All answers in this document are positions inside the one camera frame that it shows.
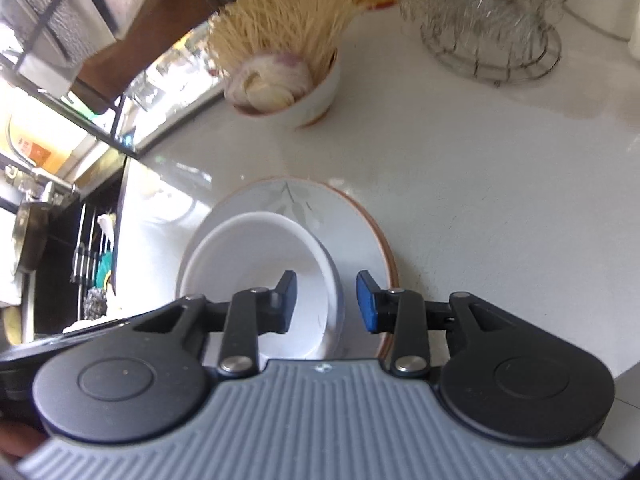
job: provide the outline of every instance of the wire basket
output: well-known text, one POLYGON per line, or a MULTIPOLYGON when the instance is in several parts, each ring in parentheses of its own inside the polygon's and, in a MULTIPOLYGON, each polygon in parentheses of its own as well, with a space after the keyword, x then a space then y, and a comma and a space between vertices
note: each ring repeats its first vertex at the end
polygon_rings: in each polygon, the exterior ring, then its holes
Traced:
POLYGON ((556 66, 562 47, 550 24, 564 0, 399 0, 423 43, 453 71, 479 80, 524 82, 556 66))

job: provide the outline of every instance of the black circular housing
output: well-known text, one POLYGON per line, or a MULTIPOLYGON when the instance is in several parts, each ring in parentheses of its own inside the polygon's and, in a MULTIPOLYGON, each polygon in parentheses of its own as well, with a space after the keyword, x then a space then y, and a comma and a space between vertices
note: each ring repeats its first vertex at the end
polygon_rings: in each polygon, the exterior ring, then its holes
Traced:
POLYGON ((164 433, 201 405, 207 378, 170 333, 119 330, 57 355, 38 372, 33 398, 56 432, 124 444, 164 433))
POLYGON ((554 446, 595 434, 614 383, 594 356, 531 325, 475 334, 442 369, 445 406, 492 438, 554 446))

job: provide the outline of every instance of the garlic bulb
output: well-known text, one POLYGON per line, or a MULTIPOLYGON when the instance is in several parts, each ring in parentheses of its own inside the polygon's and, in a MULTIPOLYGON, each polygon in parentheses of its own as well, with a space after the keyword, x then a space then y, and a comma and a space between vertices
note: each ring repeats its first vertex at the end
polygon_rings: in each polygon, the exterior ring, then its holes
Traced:
POLYGON ((257 54, 231 76, 225 98, 238 107, 268 113, 291 106, 312 88, 311 72, 300 56, 257 54))

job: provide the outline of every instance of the white plate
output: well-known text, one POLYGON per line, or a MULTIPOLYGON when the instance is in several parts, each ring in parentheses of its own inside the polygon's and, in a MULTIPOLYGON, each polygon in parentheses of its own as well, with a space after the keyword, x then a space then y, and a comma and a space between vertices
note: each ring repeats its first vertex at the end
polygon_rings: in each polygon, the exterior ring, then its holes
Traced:
POLYGON ((344 319, 334 269, 324 247, 300 224, 254 211, 222 222, 198 245, 184 271, 180 295, 228 301, 238 290, 274 288, 286 270, 293 270, 298 293, 289 331, 260 336, 260 362, 325 359, 335 351, 344 319))
POLYGON ((186 264, 207 234, 233 216, 251 211, 279 213, 302 225, 334 261, 344 293, 344 325, 333 357, 364 358, 383 353, 388 337, 365 330, 355 283, 357 273, 367 269, 383 288, 397 286, 393 258, 367 213, 342 193, 317 182, 298 178, 261 180, 217 204, 187 245, 178 271, 176 296, 182 290, 186 264))

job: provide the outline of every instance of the gray ribbed grip surface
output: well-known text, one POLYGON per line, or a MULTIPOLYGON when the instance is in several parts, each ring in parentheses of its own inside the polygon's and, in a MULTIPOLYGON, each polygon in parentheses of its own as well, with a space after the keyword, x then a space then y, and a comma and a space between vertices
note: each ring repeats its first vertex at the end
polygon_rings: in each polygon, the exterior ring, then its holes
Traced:
POLYGON ((593 439, 541 450, 482 438, 426 383, 377 361, 280 361, 223 383, 171 434, 113 448, 53 438, 18 469, 34 480, 593 480, 628 467, 593 439))

